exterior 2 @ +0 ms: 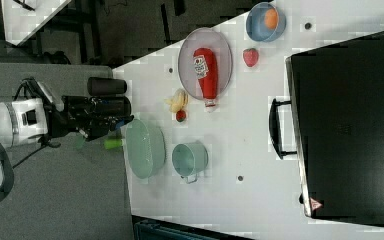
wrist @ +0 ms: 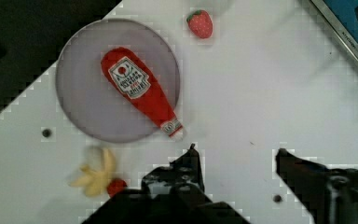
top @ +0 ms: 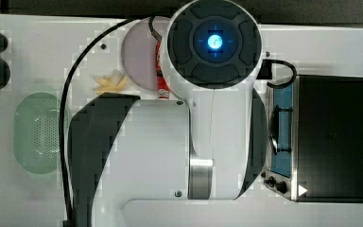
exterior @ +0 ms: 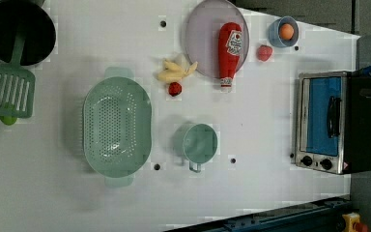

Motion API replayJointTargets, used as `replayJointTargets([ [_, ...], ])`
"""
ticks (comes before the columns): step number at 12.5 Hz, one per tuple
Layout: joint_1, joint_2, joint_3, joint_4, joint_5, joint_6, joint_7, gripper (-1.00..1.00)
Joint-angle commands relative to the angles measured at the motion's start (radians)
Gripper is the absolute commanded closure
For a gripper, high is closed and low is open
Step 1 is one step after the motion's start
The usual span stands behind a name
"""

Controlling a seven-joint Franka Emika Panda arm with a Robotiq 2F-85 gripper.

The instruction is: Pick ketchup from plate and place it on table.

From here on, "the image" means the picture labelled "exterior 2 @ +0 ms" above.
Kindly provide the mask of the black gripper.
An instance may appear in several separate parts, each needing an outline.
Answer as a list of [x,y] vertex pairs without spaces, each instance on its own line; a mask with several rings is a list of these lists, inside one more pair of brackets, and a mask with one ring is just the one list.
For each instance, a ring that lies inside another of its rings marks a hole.
[[48,111],[48,134],[64,137],[71,132],[92,141],[118,130],[134,119],[130,100],[120,97],[63,96],[63,109]]

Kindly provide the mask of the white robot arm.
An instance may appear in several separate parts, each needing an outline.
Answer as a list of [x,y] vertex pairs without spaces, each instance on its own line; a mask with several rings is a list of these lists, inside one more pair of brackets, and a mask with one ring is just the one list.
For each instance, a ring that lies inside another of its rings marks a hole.
[[130,100],[124,96],[64,96],[62,103],[62,110],[42,98],[0,103],[0,144],[10,148],[46,143],[72,132],[92,141],[134,119]]

